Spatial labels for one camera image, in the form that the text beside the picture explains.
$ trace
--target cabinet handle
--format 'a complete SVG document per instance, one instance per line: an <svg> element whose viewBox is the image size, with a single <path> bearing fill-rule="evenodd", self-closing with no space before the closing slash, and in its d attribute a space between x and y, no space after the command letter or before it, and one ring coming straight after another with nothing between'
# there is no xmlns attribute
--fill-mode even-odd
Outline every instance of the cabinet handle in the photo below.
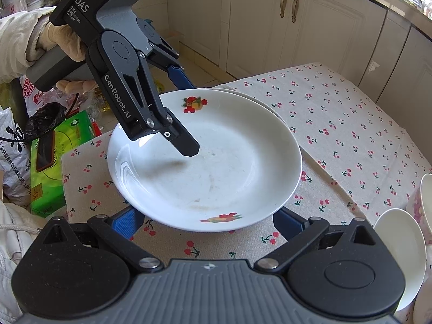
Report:
<svg viewBox="0 0 432 324"><path fill-rule="evenodd" d="M285 16L285 7L286 7L286 0L280 0L280 17L284 18Z"/></svg>
<svg viewBox="0 0 432 324"><path fill-rule="evenodd" d="M299 0L294 0L292 2L292 18L291 22L295 23L295 18L297 17L297 11L299 10Z"/></svg>

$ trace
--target drawstring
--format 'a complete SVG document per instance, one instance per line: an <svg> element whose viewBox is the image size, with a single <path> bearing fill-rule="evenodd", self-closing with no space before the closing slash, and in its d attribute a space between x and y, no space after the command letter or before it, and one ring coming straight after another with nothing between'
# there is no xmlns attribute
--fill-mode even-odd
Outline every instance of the drawstring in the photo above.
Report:
<svg viewBox="0 0 432 324"><path fill-rule="evenodd" d="M38 234L41 231L41 229L35 229L29 226L16 224L0 224L0 230L26 231L30 234Z"/></svg>

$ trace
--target cherry print tablecloth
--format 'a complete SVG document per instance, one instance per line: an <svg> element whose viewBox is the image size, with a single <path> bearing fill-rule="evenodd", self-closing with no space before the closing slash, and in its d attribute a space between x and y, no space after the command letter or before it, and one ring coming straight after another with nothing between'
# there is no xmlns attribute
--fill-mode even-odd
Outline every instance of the cherry print tablecloth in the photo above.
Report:
<svg viewBox="0 0 432 324"><path fill-rule="evenodd" d="M351 82L321 64L218 87L234 88L267 103L288 123L302 149L303 172L287 207L305 218L319 215L330 223L345 224L361 216L373 224L385 210L404 208L422 175L431 171L403 128ZM62 157L72 223L85 222L95 214L115 214L128 203L107 168L110 135ZM133 241L164 263L178 257L246 258L254 263L286 242L272 218L224 233L181 231L146 218ZM431 259L427 268L432 269ZM411 321L411 307L398 317Z"/></svg>

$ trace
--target black plastic bag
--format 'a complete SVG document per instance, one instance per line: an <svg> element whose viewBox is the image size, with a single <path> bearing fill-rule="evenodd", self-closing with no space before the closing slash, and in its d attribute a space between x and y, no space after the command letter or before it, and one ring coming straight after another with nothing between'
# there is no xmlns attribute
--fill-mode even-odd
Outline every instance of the black plastic bag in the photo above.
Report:
<svg viewBox="0 0 432 324"><path fill-rule="evenodd" d="M31 142L43 134L53 130L65 120L66 107L58 102L51 102L38 109L25 125L25 141Z"/></svg>

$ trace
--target sleeve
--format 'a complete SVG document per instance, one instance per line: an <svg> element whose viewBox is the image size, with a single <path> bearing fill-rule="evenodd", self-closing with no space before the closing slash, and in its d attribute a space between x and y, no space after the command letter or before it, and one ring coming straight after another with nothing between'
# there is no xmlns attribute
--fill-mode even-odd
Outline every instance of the sleeve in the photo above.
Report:
<svg viewBox="0 0 432 324"><path fill-rule="evenodd" d="M0 19L0 84L23 75L43 55L36 43L53 10L38 8Z"/></svg>

